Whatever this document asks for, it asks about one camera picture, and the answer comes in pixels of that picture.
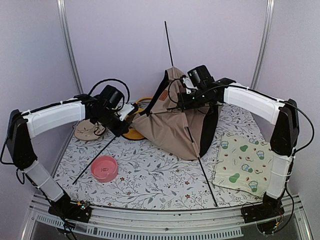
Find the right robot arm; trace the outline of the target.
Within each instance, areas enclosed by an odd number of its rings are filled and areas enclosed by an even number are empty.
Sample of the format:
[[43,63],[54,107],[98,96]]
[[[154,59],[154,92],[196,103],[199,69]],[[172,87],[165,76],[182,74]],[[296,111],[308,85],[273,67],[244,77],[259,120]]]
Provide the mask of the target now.
[[299,136],[299,118],[294,100],[271,97],[233,79],[215,80],[201,65],[179,77],[183,87],[177,106],[183,110],[205,105],[223,105],[224,115],[232,108],[249,114],[258,128],[269,125],[261,138],[248,131],[229,128],[220,139],[213,184],[267,199],[259,206],[262,218],[278,210],[275,200],[284,194]]

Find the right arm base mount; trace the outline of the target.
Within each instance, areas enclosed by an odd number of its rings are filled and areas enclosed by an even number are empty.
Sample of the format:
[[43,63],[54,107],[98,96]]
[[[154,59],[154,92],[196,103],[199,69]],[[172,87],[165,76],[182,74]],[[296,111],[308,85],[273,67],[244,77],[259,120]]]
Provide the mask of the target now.
[[270,202],[260,204],[250,203],[242,206],[240,211],[245,223],[262,221],[282,216],[285,213],[281,204]]

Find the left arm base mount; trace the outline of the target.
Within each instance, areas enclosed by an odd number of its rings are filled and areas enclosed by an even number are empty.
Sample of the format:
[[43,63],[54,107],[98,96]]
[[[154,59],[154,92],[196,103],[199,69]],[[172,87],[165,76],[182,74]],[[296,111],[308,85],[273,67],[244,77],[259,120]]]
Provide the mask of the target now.
[[69,199],[60,199],[51,202],[48,213],[62,219],[74,220],[78,222],[88,223],[92,208],[88,201],[71,202]]

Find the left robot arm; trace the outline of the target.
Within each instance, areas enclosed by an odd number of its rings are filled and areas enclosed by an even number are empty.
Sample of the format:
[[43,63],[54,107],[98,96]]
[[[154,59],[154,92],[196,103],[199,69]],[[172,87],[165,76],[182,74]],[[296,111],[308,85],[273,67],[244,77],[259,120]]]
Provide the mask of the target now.
[[12,159],[12,165],[24,173],[49,200],[55,202],[55,209],[63,216],[74,213],[74,205],[65,199],[67,194],[54,181],[45,167],[39,163],[32,139],[57,127],[90,120],[109,129],[115,137],[127,133],[129,123],[126,117],[138,110],[135,103],[118,104],[124,95],[117,88],[107,85],[100,94],[80,94],[73,98],[52,103],[35,110],[10,114],[5,146]]

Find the beige pet tent fabric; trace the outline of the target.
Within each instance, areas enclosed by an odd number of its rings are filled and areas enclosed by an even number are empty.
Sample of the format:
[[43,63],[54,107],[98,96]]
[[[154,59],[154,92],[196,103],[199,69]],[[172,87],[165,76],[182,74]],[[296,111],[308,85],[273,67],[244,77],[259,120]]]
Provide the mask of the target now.
[[164,72],[163,80],[148,106],[140,113],[135,129],[159,148],[184,160],[197,160],[209,150],[217,128],[221,106],[199,109],[176,108],[184,73],[176,67]]

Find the black tent pole two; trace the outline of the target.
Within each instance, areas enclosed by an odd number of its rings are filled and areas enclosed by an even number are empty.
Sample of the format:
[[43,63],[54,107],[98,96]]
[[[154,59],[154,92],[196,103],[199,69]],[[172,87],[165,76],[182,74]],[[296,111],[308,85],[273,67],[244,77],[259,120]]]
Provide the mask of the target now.
[[131,173],[143,175],[145,172],[151,172],[160,179],[163,178],[165,169],[179,161],[177,156],[160,149],[147,139],[127,140],[122,136],[115,136],[107,128],[98,140],[77,139],[76,146],[80,153],[78,166],[81,169],[74,177],[76,184],[84,182],[85,179],[95,179],[91,173],[91,165],[100,156],[113,157],[117,162],[118,172],[123,175]]

